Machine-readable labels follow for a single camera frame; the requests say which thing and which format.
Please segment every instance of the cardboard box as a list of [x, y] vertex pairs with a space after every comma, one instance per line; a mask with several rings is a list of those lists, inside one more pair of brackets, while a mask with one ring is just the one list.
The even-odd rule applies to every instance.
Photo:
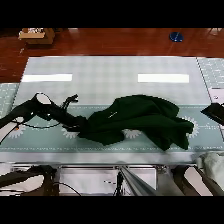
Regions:
[[55, 37], [52, 28], [44, 28], [43, 33], [28, 33], [28, 28], [23, 28], [22, 31], [19, 38], [28, 44], [52, 44]]

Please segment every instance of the reddish brown floor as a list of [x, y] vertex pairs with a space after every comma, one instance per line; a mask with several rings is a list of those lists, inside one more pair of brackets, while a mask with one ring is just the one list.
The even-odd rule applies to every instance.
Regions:
[[[28, 57], [71, 55], [163, 55], [224, 57], [224, 32], [219, 28], [79, 28], [57, 33], [51, 46], [27, 45], [21, 28], [0, 30], [0, 83], [19, 82]], [[169, 33], [180, 31], [174, 43]]]

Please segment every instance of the blue disc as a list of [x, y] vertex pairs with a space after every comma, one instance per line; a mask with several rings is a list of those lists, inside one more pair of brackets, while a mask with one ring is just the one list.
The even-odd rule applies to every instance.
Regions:
[[184, 39], [183, 35], [180, 32], [170, 33], [170, 40], [173, 42], [182, 42]]

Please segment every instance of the dark green cloth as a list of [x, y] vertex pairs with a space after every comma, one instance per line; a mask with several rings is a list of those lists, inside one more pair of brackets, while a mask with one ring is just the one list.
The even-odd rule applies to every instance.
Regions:
[[133, 129], [144, 132], [162, 150], [172, 143], [187, 149], [186, 133], [192, 133], [194, 125], [176, 117], [178, 112], [175, 104], [158, 97], [121, 97], [109, 108], [93, 113], [89, 126], [78, 136], [108, 145], [125, 139], [122, 130]]

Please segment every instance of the table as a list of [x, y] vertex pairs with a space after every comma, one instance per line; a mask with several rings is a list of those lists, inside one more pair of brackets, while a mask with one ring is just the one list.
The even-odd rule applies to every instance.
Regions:
[[[36, 92], [47, 94], [61, 104], [68, 96], [78, 94], [79, 103], [68, 111], [90, 116], [105, 109], [117, 97], [146, 94], [165, 98], [180, 107], [179, 117], [195, 124], [189, 138], [189, 149], [176, 145], [163, 152], [143, 133], [110, 146], [80, 139], [62, 127], [32, 129], [21, 126], [0, 147], [0, 161], [46, 162], [63, 164], [176, 164], [190, 163], [206, 151], [223, 151], [220, 127], [200, 111], [211, 102], [200, 60], [195, 57], [148, 56], [65, 56], [29, 58], [23, 77], [71, 74], [71, 81], [21, 82], [13, 106], [30, 99]], [[139, 83], [138, 74], [188, 74], [189, 83]], [[56, 123], [34, 118], [31, 125]]]

